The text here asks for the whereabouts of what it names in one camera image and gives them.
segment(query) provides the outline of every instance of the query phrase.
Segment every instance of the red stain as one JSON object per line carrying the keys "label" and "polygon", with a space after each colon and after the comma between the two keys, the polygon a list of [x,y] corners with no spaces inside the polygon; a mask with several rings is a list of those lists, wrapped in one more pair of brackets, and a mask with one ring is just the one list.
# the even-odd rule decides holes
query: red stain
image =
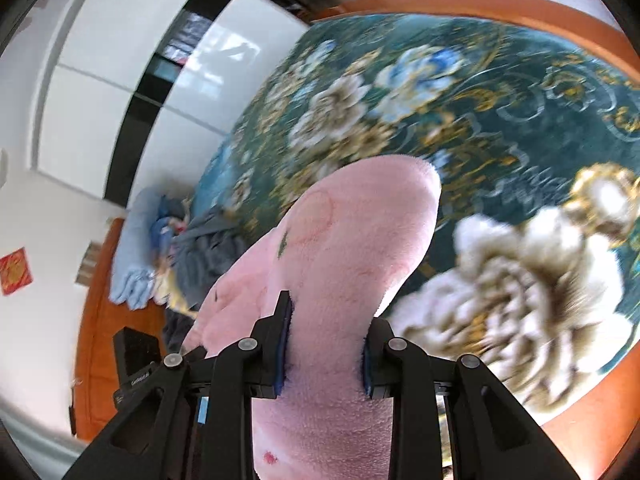
{"label": "red stain", "polygon": [[271,451],[267,451],[264,454],[264,461],[269,465],[273,465],[278,461],[278,459],[274,456],[274,454]]}

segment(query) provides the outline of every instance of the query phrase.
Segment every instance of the pink cloth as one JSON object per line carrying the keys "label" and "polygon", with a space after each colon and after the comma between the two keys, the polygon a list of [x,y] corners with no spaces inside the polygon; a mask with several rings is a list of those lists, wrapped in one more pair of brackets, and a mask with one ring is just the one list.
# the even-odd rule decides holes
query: pink cloth
{"label": "pink cloth", "polygon": [[364,338],[420,264],[439,195],[418,158],[351,164],[314,184],[209,292],[185,341],[209,356],[270,316],[281,290],[294,304],[282,394],[253,402],[262,480],[387,478],[392,401],[364,394]]}

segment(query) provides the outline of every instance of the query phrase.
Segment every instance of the pink stuffed toy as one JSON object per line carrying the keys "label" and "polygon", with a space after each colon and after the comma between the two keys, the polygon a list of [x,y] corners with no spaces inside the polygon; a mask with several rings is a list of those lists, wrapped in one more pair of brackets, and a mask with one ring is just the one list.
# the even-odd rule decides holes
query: pink stuffed toy
{"label": "pink stuffed toy", "polygon": [[439,195],[418,158],[351,164],[314,184],[210,290],[184,344],[208,356],[248,336],[281,290],[293,301],[282,394],[253,401],[262,480],[387,478],[393,403],[364,394],[364,338],[424,257]]}

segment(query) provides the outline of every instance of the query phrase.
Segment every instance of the floral bedspread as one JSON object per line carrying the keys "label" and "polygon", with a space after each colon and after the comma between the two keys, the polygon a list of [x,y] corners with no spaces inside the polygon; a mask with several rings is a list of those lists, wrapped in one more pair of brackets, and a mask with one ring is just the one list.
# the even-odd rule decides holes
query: floral bedspread
{"label": "floral bedspread", "polygon": [[436,233],[387,315],[431,354],[481,355],[544,419],[637,339],[639,106],[639,86],[551,34],[427,15],[328,20],[245,110],[194,213],[223,203],[255,241],[341,166],[430,161]]}

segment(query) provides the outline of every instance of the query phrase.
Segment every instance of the silver bolt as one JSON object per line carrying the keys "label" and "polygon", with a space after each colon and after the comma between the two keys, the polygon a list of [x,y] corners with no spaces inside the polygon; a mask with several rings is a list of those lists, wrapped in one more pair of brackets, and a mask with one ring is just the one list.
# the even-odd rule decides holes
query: silver bolt
{"label": "silver bolt", "polygon": [[180,354],[169,354],[164,358],[164,366],[167,368],[175,368],[182,364],[182,356]]}
{"label": "silver bolt", "polygon": [[392,350],[404,350],[406,348],[406,341],[401,337],[390,339],[389,348],[391,348]]}
{"label": "silver bolt", "polygon": [[258,346],[258,342],[253,337],[245,337],[238,341],[238,348],[241,350],[253,350]]}
{"label": "silver bolt", "polygon": [[460,359],[462,365],[465,368],[478,368],[480,366],[480,359],[478,359],[475,355],[465,354]]}

